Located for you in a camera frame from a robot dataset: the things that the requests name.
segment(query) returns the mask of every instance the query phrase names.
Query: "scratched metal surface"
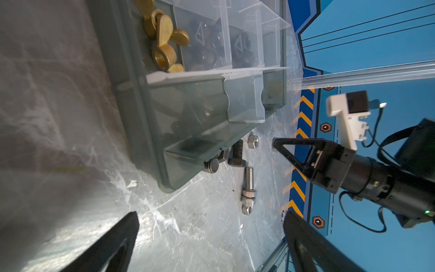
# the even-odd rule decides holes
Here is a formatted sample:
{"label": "scratched metal surface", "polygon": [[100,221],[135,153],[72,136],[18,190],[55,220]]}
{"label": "scratched metal surface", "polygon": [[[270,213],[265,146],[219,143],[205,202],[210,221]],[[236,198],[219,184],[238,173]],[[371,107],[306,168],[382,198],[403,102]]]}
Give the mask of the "scratched metal surface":
{"label": "scratched metal surface", "polygon": [[[58,271],[129,211],[140,230],[130,271],[253,271],[284,237],[290,165],[273,137],[296,131],[288,104],[254,129],[258,202],[241,212],[243,173],[221,164],[172,194],[131,163],[84,1],[0,3],[0,263]],[[290,78],[301,78],[292,30]]]}

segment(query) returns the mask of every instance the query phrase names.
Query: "bolt thread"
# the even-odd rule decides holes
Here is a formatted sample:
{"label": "bolt thread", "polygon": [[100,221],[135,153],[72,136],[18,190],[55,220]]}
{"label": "bolt thread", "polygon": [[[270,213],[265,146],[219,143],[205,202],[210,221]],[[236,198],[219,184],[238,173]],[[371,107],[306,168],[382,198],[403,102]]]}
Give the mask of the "bolt thread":
{"label": "bolt thread", "polygon": [[233,158],[242,159],[243,158],[243,140],[238,140],[237,143],[233,145]]}
{"label": "bolt thread", "polygon": [[254,189],[254,168],[250,166],[245,167],[245,188],[246,190]]}
{"label": "bolt thread", "polygon": [[204,172],[207,172],[210,174],[216,173],[217,169],[213,169],[212,162],[213,162],[213,159],[204,162]]}

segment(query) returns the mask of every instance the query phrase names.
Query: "plastic compartment box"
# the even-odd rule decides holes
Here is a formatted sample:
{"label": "plastic compartment box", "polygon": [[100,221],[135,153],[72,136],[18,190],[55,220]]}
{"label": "plastic compartment box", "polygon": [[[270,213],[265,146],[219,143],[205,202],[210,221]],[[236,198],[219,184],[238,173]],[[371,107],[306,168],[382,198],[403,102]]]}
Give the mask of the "plastic compartment box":
{"label": "plastic compartment box", "polygon": [[290,26],[256,0],[235,1],[228,7],[233,68],[281,65],[281,30]]}
{"label": "plastic compartment box", "polygon": [[[224,29],[229,9],[225,5],[230,1],[204,2],[207,3],[200,0],[158,1],[156,6],[164,7],[164,12],[177,21],[179,28],[182,28],[178,26],[182,19],[177,18],[181,12],[186,12],[214,23],[221,18]],[[210,7],[212,3],[218,3],[213,6],[214,15],[206,14],[204,7]],[[162,191],[179,189],[204,168],[205,161],[216,156],[221,149],[231,147],[285,105],[288,79],[284,68],[235,71],[222,66],[223,70],[196,71],[189,76],[185,76],[188,72],[166,74],[158,71],[152,61],[153,41],[143,30],[134,0],[87,0],[87,4],[115,93],[131,159],[138,169],[155,178]],[[267,23],[262,19],[261,31]],[[225,56],[231,60],[229,38],[226,40]],[[181,56],[184,51],[177,47],[176,52],[179,61],[188,67],[185,56]],[[157,80],[149,85],[147,79],[152,74],[163,74],[163,81]],[[244,108],[233,107],[242,102]]]}
{"label": "plastic compartment box", "polygon": [[261,0],[268,8],[276,14],[281,14],[281,1],[280,0]]}
{"label": "plastic compartment box", "polygon": [[228,96],[228,121],[230,123],[264,123],[264,106],[261,103],[263,73],[241,78],[226,78],[224,90]]}
{"label": "plastic compartment box", "polygon": [[186,71],[231,69],[226,0],[175,0],[177,28],[190,36],[181,47]]}

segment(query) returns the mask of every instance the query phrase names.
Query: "bolt with nut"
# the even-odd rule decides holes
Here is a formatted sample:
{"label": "bolt with nut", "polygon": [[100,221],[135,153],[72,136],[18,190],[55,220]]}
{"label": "bolt with nut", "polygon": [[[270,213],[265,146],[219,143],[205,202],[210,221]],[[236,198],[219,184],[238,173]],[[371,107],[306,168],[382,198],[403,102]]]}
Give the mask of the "bolt with nut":
{"label": "bolt with nut", "polygon": [[254,189],[254,168],[245,167],[245,188],[242,190],[242,212],[246,215],[252,213],[256,202],[257,191]]}
{"label": "bolt with nut", "polygon": [[258,139],[257,135],[250,135],[248,137],[248,147],[250,149],[256,149],[258,147],[258,142],[259,142],[259,139]]}

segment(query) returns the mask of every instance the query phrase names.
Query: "clear plastic compartment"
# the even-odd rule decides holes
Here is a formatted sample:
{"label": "clear plastic compartment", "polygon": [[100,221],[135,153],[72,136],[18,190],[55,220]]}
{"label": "clear plastic compartment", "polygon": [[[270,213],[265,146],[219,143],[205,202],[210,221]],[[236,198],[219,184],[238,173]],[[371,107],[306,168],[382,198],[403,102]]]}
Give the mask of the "clear plastic compartment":
{"label": "clear plastic compartment", "polygon": [[233,68],[280,66],[281,30],[290,24],[257,0],[227,8]]}
{"label": "clear plastic compartment", "polygon": [[190,36],[181,47],[184,69],[231,69],[226,0],[175,0],[177,28]]}
{"label": "clear plastic compartment", "polygon": [[263,2],[276,14],[281,14],[281,0],[261,0],[261,2]]}
{"label": "clear plastic compartment", "polygon": [[224,80],[230,123],[264,123],[266,119],[261,102],[263,86],[262,73],[248,77],[228,77]]}

